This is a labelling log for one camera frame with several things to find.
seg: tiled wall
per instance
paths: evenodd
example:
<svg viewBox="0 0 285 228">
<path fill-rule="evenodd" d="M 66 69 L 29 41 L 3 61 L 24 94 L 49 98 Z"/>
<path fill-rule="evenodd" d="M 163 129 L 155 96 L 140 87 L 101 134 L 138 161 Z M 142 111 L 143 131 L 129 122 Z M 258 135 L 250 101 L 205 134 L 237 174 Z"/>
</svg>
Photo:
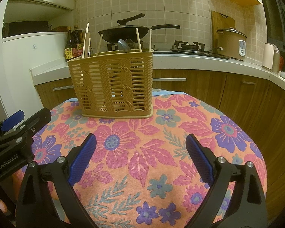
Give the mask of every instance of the tiled wall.
<svg viewBox="0 0 285 228">
<path fill-rule="evenodd" d="M 204 43 L 212 47 L 211 13 L 214 10 L 231 16 L 236 29 L 247 34 L 247 60 L 262 61 L 263 43 L 267 40 L 265 14 L 260 7 L 241 7 L 229 0 L 76 0 L 75 21 L 80 28 L 90 23 L 92 48 L 96 49 L 100 30 L 117 25 L 117 20 L 139 13 L 146 16 L 128 24 L 151 27 L 159 24 L 177 24 L 181 29 L 158 29 L 152 31 L 152 42 L 158 48 L 171 48 L 174 40 Z M 102 42 L 101 50 L 106 50 Z M 258 53 L 253 49 L 259 47 Z"/>
</svg>

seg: table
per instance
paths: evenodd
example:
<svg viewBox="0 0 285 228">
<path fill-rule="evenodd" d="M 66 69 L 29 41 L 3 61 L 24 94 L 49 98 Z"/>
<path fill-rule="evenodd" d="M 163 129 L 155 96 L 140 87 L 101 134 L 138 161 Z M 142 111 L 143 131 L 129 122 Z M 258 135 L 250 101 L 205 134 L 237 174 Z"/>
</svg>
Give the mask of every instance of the table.
<svg viewBox="0 0 285 228">
<path fill-rule="evenodd" d="M 34 136 L 35 161 L 45 164 L 95 134 L 96 151 L 74 190 L 99 228 L 185 226 L 209 189 L 186 150 L 190 133 L 217 157 L 234 164 L 252 161 L 266 193 L 262 154 L 231 119 L 187 94 L 154 95 L 152 102 L 154 114 L 148 119 L 83 117 L 78 102 L 64 102 Z M 17 190 L 25 170 L 14 174 Z M 224 216 L 233 188 L 230 183 L 215 221 Z M 60 218 L 67 221 L 52 183 L 49 189 Z"/>
</svg>

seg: rice cooker control panel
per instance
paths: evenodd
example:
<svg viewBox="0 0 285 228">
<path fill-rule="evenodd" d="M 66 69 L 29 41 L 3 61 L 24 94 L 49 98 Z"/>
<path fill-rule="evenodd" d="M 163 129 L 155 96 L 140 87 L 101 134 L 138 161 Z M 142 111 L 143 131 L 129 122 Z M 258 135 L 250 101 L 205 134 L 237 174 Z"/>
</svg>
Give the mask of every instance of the rice cooker control panel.
<svg viewBox="0 0 285 228">
<path fill-rule="evenodd" d="M 241 56 L 245 56 L 245 52 L 246 52 L 246 42 L 243 40 L 239 41 L 239 54 Z"/>
</svg>

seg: sticker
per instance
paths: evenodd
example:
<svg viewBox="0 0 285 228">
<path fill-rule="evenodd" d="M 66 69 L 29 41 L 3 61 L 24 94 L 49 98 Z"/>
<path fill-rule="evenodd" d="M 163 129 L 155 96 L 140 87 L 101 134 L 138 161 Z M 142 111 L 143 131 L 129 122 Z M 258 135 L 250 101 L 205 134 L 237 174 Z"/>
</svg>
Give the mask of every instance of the sticker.
<svg viewBox="0 0 285 228">
<path fill-rule="evenodd" d="M 72 48 L 73 57 L 77 57 L 77 48 Z"/>
<path fill-rule="evenodd" d="M 77 44 L 77 56 L 80 56 L 84 48 L 84 44 Z"/>
<path fill-rule="evenodd" d="M 65 55 L 66 55 L 66 59 L 67 59 L 67 60 L 73 58 L 72 48 L 66 48 L 66 49 L 64 50 L 64 53 L 65 53 Z"/>
</svg>

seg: cutting board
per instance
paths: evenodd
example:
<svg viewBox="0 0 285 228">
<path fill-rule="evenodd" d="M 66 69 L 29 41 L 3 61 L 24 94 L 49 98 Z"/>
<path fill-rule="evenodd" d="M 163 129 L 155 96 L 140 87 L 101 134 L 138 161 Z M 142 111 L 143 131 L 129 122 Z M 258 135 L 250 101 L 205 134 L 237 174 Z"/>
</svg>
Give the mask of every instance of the cutting board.
<svg viewBox="0 0 285 228">
<path fill-rule="evenodd" d="M 216 48 L 218 46 L 218 34 L 216 33 L 216 30 L 230 27 L 236 29 L 236 23 L 233 18 L 215 11 L 211 11 L 211 20 L 213 48 Z"/>
</svg>

